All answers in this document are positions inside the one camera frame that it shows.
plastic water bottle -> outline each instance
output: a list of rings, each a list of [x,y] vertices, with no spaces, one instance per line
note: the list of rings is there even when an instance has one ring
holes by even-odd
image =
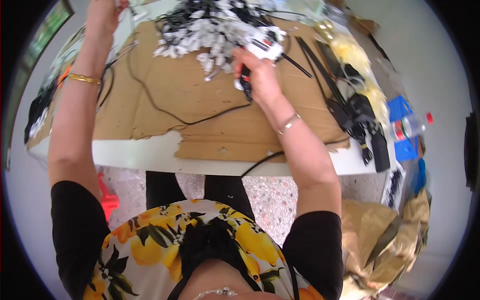
[[[404,141],[425,131],[427,124],[433,124],[431,113],[425,115],[406,115],[390,123],[390,136],[394,142]]]

woman's right arm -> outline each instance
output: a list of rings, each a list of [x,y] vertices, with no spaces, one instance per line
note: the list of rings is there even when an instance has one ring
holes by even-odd
[[[245,64],[251,71],[252,98],[262,108],[273,129],[283,129],[296,112],[281,93],[272,62],[261,61],[242,49],[235,49],[234,56],[237,78],[241,64]],[[297,217],[313,211],[330,211],[340,216],[340,181],[324,143],[302,119],[294,119],[292,126],[278,137],[299,188]]]
[[[237,61],[250,69],[252,98],[264,111],[275,131],[295,115],[282,95],[270,60],[259,60],[250,52],[234,50]],[[338,299],[342,292],[341,189],[325,145],[302,119],[279,134],[288,166],[299,188],[297,217],[283,243],[282,253],[323,299]]]

red bottle cap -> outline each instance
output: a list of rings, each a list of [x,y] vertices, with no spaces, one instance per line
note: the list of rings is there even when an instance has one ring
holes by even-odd
[[[427,112],[427,122],[433,124],[433,117],[431,112]]]

blue plastic crate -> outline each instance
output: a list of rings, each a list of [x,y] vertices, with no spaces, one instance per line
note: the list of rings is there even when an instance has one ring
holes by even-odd
[[[400,120],[406,115],[413,113],[408,105],[408,102],[403,96],[398,96],[388,103],[390,108],[390,122]],[[419,157],[418,153],[418,137],[396,142],[395,143],[395,157],[398,161],[411,160]]]

woman's left hand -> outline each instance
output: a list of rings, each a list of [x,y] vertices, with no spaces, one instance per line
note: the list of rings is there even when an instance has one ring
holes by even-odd
[[[119,5],[115,7],[115,0],[92,0],[88,6],[85,37],[98,41],[112,39],[119,14],[128,7],[128,1],[120,0]]]

